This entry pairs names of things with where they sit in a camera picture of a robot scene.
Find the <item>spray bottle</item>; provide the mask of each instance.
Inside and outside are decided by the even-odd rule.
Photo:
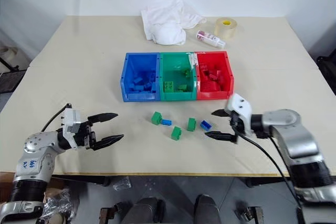
[[[204,43],[207,43],[213,47],[219,47],[219,48],[224,48],[225,47],[225,42],[219,39],[218,37],[209,34],[205,31],[199,30],[196,34],[196,39],[203,41]]]

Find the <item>white table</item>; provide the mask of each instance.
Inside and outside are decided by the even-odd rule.
[[[235,77],[235,92],[255,113],[289,108],[302,116],[316,137],[332,174],[336,174],[334,115],[336,98],[285,18],[235,18],[236,35],[226,50]],[[67,17],[0,114],[0,171],[12,172],[23,142],[39,132],[65,103],[82,119],[115,112],[115,119],[93,126],[97,139],[124,134],[99,151],[69,150],[57,158],[56,174],[174,174],[278,176],[273,164],[243,140],[238,145],[207,138],[197,127],[185,130],[189,117],[206,120],[213,130],[231,132],[227,119],[211,116],[225,101],[124,103],[120,76],[126,52],[211,51],[194,38],[197,29],[213,31],[216,18],[187,31],[183,46],[146,41],[140,17]],[[154,111],[183,129],[170,139],[172,127],[153,125]],[[60,127],[54,120],[49,130]],[[257,140],[285,170],[268,140]]]

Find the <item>black cable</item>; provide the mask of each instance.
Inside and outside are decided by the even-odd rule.
[[[243,134],[241,134],[239,131],[236,130],[235,126],[232,127],[232,129],[234,130],[234,132],[240,136],[242,139],[248,141],[250,144],[254,145],[255,147],[257,147],[258,149],[260,149],[271,161],[272,163],[275,165],[275,167],[277,168],[277,170],[279,171],[280,175],[282,176],[282,178],[284,179],[290,193],[293,195],[295,201],[297,202],[298,206],[301,208],[301,203],[298,200],[298,198],[296,197],[295,193],[292,191],[292,189],[290,188],[290,185],[286,179],[286,177],[284,176],[284,174],[282,173],[280,167],[278,166],[277,162],[275,162],[275,160],[268,154],[268,152],[265,151],[264,148],[262,148],[259,144],[257,144],[256,142],[252,141],[251,139],[247,138],[246,136],[244,136]]]
[[[46,123],[46,125],[44,125],[43,129],[41,130],[42,132],[46,130],[46,128],[49,126],[49,124],[60,114],[62,113],[66,108],[71,108],[71,104],[67,103],[65,104],[65,106],[58,111],[52,118],[50,118],[50,120]]]
[[[272,143],[273,143],[275,149],[277,149],[277,151],[278,151],[278,153],[279,153],[279,156],[281,157],[283,163],[285,164],[287,170],[289,171],[289,168],[288,168],[288,166],[286,165],[285,159],[284,159],[284,157],[283,157],[283,155],[282,155],[282,153],[281,153],[281,151],[280,151],[280,149],[279,149],[279,146],[276,144],[276,142],[274,141],[273,137],[268,136],[268,138],[272,141]]]

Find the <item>green block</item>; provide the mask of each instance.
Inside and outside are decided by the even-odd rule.
[[[162,121],[162,115],[159,112],[156,112],[152,116],[152,123],[155,125],[159,125]]]
[[[166,92],[166,93],[174,92],[174,82],[173,81],[165,81],[164,82],[164,92]]]
[[[189,70],[189,69],[187,69],[187,70],[183,70],[183,73],[184,73],[184,75],[185,75],[187,78],[190,77],[190,70]]]
[[[178,85],[178,90],[186,91],[187,90],[187,84]]]
[[[181,133],[182,133],[181,128],[175,126],[171,138],[177,141],[180,139]]]
[[[194,131],[196,129],[196,119],[189,118],[187,131]]]

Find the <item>tape roll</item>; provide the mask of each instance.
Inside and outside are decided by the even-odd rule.
[[[233,37],[237,27],[237,21],[232,18],[219,18],[216,21],[215,36],[222,40]]]

